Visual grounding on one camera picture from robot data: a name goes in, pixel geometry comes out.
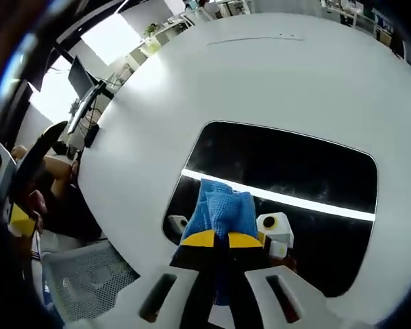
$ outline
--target white round tabletop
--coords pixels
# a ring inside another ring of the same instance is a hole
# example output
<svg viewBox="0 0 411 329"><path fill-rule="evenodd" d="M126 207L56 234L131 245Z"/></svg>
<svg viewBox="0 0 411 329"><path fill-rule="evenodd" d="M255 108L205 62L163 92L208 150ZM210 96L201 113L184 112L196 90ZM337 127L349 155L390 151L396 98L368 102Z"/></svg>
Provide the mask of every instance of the white round tabletop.
<svg viewBox="0 0 411 329"><path fill-rule="evenodd" d="M298 132L374 157L371 241L353 286L329 307L369 323L387 316L411 285L410 67L370 36L311 16L235 16L172 39L108 105L79 173L102 230L141 275L175 251L162 220L211 121Z"/></svg>

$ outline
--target gray mesh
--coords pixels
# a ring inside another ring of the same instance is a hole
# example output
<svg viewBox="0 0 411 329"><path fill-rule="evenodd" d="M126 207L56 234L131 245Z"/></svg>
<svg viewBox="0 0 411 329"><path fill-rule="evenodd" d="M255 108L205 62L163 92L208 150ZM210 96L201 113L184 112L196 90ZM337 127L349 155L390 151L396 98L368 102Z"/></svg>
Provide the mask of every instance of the gray mesh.
<svg viewBox="0 0 411 329"><path fill-rule="evenodd" d="M46 255L42 265L64 322L92 319L110 310L117 293L140 277L108 241Z"/></svg>

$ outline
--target bright window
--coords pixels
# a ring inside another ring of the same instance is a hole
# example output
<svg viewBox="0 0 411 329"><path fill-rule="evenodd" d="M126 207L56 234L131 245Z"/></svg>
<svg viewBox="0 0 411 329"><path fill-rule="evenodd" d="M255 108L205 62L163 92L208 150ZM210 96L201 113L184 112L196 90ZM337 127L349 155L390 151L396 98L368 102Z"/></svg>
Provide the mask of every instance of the bright window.
<svg viewBox="0 0 411 329"><path fill-rule="evenodd" d="M120 14L103 20L81 38L107 65L127 55L141 41L141 37Z"/></svg>
<svg viewBox="0 0 411 329"><path fill-rule="evenodd" d="M60 56L46 72L41 91L33 88L30 103L54 123L70 119L70 107L77 94L68 81L71 64Z"/></svg>

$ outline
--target blue cloth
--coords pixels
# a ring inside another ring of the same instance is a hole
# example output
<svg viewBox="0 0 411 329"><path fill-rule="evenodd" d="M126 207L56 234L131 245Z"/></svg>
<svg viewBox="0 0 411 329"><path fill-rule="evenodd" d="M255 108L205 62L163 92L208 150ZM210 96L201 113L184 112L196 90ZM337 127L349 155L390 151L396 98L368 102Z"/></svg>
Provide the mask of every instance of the blue cloth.
<svg viewBox="0 0 411 329"><path fill-rule="evenodd" d="M228 232L239 232L258 238L253 197L248 192L235 193L220 182L201 180L197 206L184 230L182 240L188 236L214 230L220 240ZM218 281L215 304L228 305L225 287Z"/></svg>

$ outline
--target black monitor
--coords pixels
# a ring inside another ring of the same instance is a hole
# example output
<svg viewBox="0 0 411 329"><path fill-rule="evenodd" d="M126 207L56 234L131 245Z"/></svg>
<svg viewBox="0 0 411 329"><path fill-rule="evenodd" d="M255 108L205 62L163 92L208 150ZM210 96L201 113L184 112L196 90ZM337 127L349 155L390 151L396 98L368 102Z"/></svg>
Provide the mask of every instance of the black monitor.
<svg viewBox="0 0 411 329"><path fill-rule="evenodd" d="M95 87L95 84L93 84L90 76L77 56L71 65L68 78L80 99L83 99L88 91Z"/></svg>

